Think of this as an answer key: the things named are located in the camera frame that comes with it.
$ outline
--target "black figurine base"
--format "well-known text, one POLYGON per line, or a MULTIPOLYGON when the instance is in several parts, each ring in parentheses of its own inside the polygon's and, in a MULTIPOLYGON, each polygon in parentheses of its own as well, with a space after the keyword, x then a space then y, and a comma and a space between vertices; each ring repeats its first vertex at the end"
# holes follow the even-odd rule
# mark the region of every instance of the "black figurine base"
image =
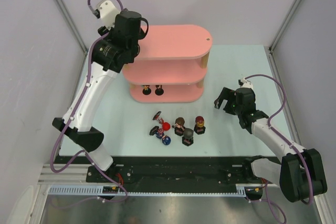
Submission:
POLYGON ((163 95, 164 91, 163 89, 156 89, 155 94, 156 95, 163 95))
POLYGON ((156 132, 159 130, 158 126, 154 126, 151 131, 149 132, 149 136, 154 136, 156 132))
POLYGON ((149 95, 149 94, 151 94, 152 93, 152 90, 151 89, 143 89, 142 90, 142 93, 144 94, 144 95, 149 95))
POLYGON ((194 143, 194 138, 186 139, 185 137, 182 137, 182 144, 185 146, 190 146, 194 143))
POLYGON ((197 126, 195 125, 195 127, 194 127, 194 132, 195 132, 197 135, 204 134, 204 132, 205 132, 205 127, 197 127, 197 126))
POLYGON ((183 130, 181 128, 175 127, 174 132, 178 136, 183 136, 183 130))

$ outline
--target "metal frame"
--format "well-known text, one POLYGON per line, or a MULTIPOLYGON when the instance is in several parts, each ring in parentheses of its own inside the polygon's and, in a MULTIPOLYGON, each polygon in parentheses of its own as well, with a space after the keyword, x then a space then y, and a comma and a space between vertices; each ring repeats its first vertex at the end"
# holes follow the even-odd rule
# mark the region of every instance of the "metal frame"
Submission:
MULTIPOLYGON (((118 193, 103 193, 104 185, 102 186, 68 186, 68 185, 53 185, 51 186, 48 195, 85 195, 85 196, 125 196, 124 192, 118 193)), ((245 187, 236 186, 236 193, 209 193, 209 194, 184 194, 184 193, 128 193, 129 196, 173 196, 173 197, 246 197, 245 187)))
POLYGON ((81 50, 83 51, 84 54, 86 54, 88 48, 85 46, 85 43, 82 39, 82 37, 79 34, 79 31, 75 25, 75 22, 73 21, 69 10, 67 8, 67 6, 65 5, 63 0, 54 0, 55 4, 57 6, 57 8, 59 9, 59 11, 61 12, 64 21, 67 23, 71 33, 74 35, 78 45, 80 46, 81 50))
POLYGON ((294 14, 295 14, 296 10, 298 9, 301 2, 302 2, 302 0, 294 0, 292 6, 289 8, 289 11, 288 11, 287 15, 285 16, 285 20, 282 22, 274 40, 272 41, 271 45, 269 46, 269 49, 270 49, 271 52, 274 51, 275 47, 279 43, 279 40, 283 36, 286 28, 288 27, 290 21, 292 20, 294 14))
MULTIPOLYGON (((72 34, 74 35, 78 45, 80 46, 81 50, 83 51, 84 54, 87 53, 87 47, 85 46, 85 43, 83 41, 83 39, 81 38, 79 31, 73 21, 73 19, 71 18, 71 15, 68 11, 68 9, 66 8, 63 0, 54 0, 58 9, 60 10, 62 16, 64 17, 65 22, 67 23, 70 31, 72 32, 72 34)), ((288 27, 288 25, 290 24, 290 21, 292 20, 296 10, 298 9, 300 3, 302 2, 302 0, 295 0, 289 10, 289 12, 287 13, 285 20, 283 21, 283 23, 281 24, 273 42, 271 43, 271 45, 268 48, 265 48, 265 52, 267 55, 267 59, 269 61, 269 65, 271 67, 271 72, 273 74, 273 76, 279 80, 281 82, 281 78, 277 69, 277 66, 275 64, 274 61, 274 56, 273 56, 273 51, 275 49, 275 47, 277 46, 279 40, 281 39, 281 37, 283 36, 286 28, 288 27)), ((282 94, 281 94, 281 90, 279 87, 277 87, 278 93, 279 93, 279 97, 280 100, 282 100, 282 94)), ((299 135, 297 133, 296 130, 296 126, 290 111, 290 107, 288 104, 286 104, 285 109, 284 109, 284 113, 285 113, 285 118, 287 121, 287 124, 289 126, 289 131, 291 134, 292 139, 297 142, 297 143, 301 143, 299 135)), ((55 165, 56 168, 63 166, 63 164, 61 165, 55 165)), ((52 171, 49 168, 49 165, 45 165, 41 171, 41 176, 39 179, 39 185, 38 185, 38 195, 36 198, 36 202, 34 205, 34 210, 33 213, 31 214, 31 219, 29 224, 39 224, 42 214, 43 214, 43 209, 44 209, 44 205, 46 203, 46 199, 47 199, 47 195, 49 192, 49 189, 51 187, 51 185, 57 184, 57 185, 95 185, 95 186, 99 186, 99 185, 105 185, 105 184, 96 184, 96 183, 86 183, 86 175, 87 175, 87 170, 88 167, 90 165, 70 165, 68 169, 66 169, 64 172, 62 172, 61 174, 53 174, 52 171)), ((243 188, 243 187, 259 187, 260 184, 237 184, 237 188, 243 188)), ((318 212, 320 214, 320 218, 322 220, 323 224, 331 224, 331 223, 335 223, 335 217, 333 216, 333 211, 332 209, 330 209, 329 207, 329 201, 328 198, 325 195, 319 195, 315 197, 316 200, 316 204, 317 204, 317 208, 318 208, 318 212)))

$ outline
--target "wooden shelf post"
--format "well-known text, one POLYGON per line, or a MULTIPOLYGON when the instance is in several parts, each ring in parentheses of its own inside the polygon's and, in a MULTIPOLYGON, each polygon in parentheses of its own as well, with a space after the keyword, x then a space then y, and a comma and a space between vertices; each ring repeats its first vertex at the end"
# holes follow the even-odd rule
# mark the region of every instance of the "wooden shelf post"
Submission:
POLYGON ((205 56, 201 58, 201 68, 206 68, 206 66, 208 65, 209 54, 210 52, 208 52, 205 56))
POLYGON ((198 88, 202 88, 203 87, 203 84, 204 84, 204 79, 202 79, 201 81, 199 81, 198 83, 196 83, 196 86, 198 88))

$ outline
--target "small figurine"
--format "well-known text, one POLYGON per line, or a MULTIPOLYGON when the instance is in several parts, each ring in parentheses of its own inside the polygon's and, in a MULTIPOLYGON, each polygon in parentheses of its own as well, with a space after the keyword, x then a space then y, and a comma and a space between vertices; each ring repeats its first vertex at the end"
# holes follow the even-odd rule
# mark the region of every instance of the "small figurine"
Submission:
POLYGON ((154 126, 151 131, 149 132, 150 136, 156 136, 158 139, 161 139, 162 143, 164 145, 169 145, 171 142, 171 139, 169 136, 166 136, 164 134, 164 131, 162 128, 159 128, 158 126, 154 126))
POLYGON ((142 93, 144 95, 149 95, 150 93, 152 93, 152 90, 149 88, 149 85, 143 85, 142 93))
POLYGON ((172 126, 172 128, 175 131, 175 134, 178 136, 182 136, 183 135, 183 131, 184 131, 184 119, 183 118, 176 118, 175 120, 175 125, 172 126))
POLYGON ((160 117, 161 111, 155 114, 153 117, 153 121, 158 121, 160 124, 162 124, 162 129, 164 131, 168 131, 170 129, 170 124, 167 122, 164 122, 163 119, 160 117))
POLYGON ((162 143, 163 143, 164 145, 169 145, 171 141, 172 141, 172 140, 171 140, 170 137, 168 137, 168 136, 163 136, 163 137, 162 137, 162 143))
POLYGON ((204 118, 200 115, 197 116, 196 119, 195 119, 194 131, 198 135, 204 134, 204 132, 205 132, 204 118))
POLYGON ((163 89, 162 89, 162 85, 155 85, 156 87, 156 91, 155 91, 155 94, 156 95, 163 95, 163 89))
POLYGON ((183 131, 182 144, 190 146, 194 143, 194 131, 189 128, 185 128, 183 131))
POLYGON ((157 120, 160 124, 163 124, 163 119, 160 117, 161 111, 159 111, 158 113, 155 114, 155 116, 153 117, 153 121, 157 120))

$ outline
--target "blue figurine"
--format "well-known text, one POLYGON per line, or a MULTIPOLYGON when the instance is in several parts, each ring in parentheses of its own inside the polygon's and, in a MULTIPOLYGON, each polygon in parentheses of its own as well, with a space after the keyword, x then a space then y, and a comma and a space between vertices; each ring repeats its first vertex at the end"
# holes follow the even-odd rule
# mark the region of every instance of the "blue figurine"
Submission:
POLYGON ((168 137, 168 136, 164 136, 164 137, 162 138, 162 143, 163 143, 164 145, 169 145, 171 141, 172 141, 172 140, 171 140, 170 137, 168 137))

